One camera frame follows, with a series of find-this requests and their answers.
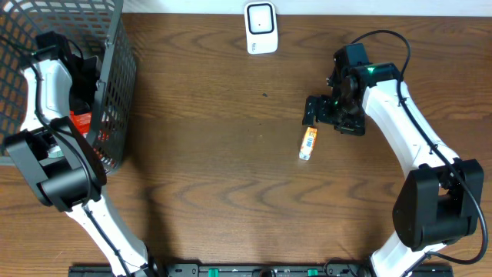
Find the black base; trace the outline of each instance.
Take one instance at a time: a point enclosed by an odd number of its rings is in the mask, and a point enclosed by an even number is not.
[[[327,268],[328,276],[357,277],[361,264],[331,262]],[[326,276],[323,265],[195,265],[177,264],[167,266],[167,277],[307,277]],[[453,277],[453,269],[448,265],[421,265],[414,270],[412,277]],[[72,266],[68,277],[112,277],[110,267]]]

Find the red object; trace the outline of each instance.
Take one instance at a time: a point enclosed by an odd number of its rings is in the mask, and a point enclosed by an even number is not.
[[[84,137],[87,136],[89,129],[91,128],[91,118],[91,112],[82,115],[74,115],[74,112],[70,111],[71,121],[74,122],[75,127]]]

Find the orange label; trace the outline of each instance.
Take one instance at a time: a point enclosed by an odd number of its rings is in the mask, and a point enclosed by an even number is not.
[[[299,151],[299,158],[308,160],[313,152],[314,143],[316,143],[317,129],[314,127],[307,127],[306,133],[301,144],[301,150]]]
[[[89,129],[91,128],[91,118],[91,112],[82,115],[74,115],[74,112],[70,111],[71,121],[74,122],[75,127],[84,137],[87,136]]]

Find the white device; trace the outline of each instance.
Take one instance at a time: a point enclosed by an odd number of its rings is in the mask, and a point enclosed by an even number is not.
[[[33,66],[40,72],[41,78],[41,95],[40,106],[41,113],[45,116],[45,121],[50,122],[55,118],[70,116],[69,96],[71,88],[71,76],[67,68],[60,60],[45,60],[35,63]],[[41,128],[42,124],[34,113],[36,109],[36,75],[32,68],[24,70],[24,77],[28,82],[28,109],[24,122],[21,125],[22,130],[36,130]]]
[[[277,14],[271,2],[252,2],[244,7],[246,42],[250,54],[272,53],[278,47]]]

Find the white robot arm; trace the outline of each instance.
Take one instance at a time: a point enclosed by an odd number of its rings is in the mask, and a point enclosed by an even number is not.
[[[392,31],[379,32],[407,43]],[[343,47],[334,61],[335,70],[328,79],[332,96],[308,97],[303,124],[313,125],[316,118],[341,133],[363,135],[368,115],[383,132],[406,178],[393,210],[395,232],[371,256],[370,266],[359,270],[358,277],[405,277],[428,253],[452,260],[437,251],[473,234],[478,217],[485,229],[485,246],[475,258],[480,260],[487,248],[487,227],[478,204],[484,182],[478,162],[461,161],[442,142],[412,101],[402,81],[403,72],[392,63],[370,63],[360,43]],[[448,193],[439,195],[439,187]]]
[[[373,88],[366,89],[362,106],[366,115],[371,117],[381,129],[398,157],[404,177],[407,177],[410,170],[418,169],[419,165],[428,164],[430,167],[444,165],[435,154],[431,153],[429,145],[408,119],[400,105],[396,88],[397,80],[378,82]],[[449,149],[429,126],[412,101],[404,82],[401,84],[401,93],[420,126],[433,141],[439,144],[439,149],[448,161],[453,162],[458,158],[457,154]],[[426,252],[439,251],[445,246],[443,243],[438,243],[413,252],[394,232],[384,246],[371,256],[372,268],[378,277],[402,276],[412,265],[421,260]]]

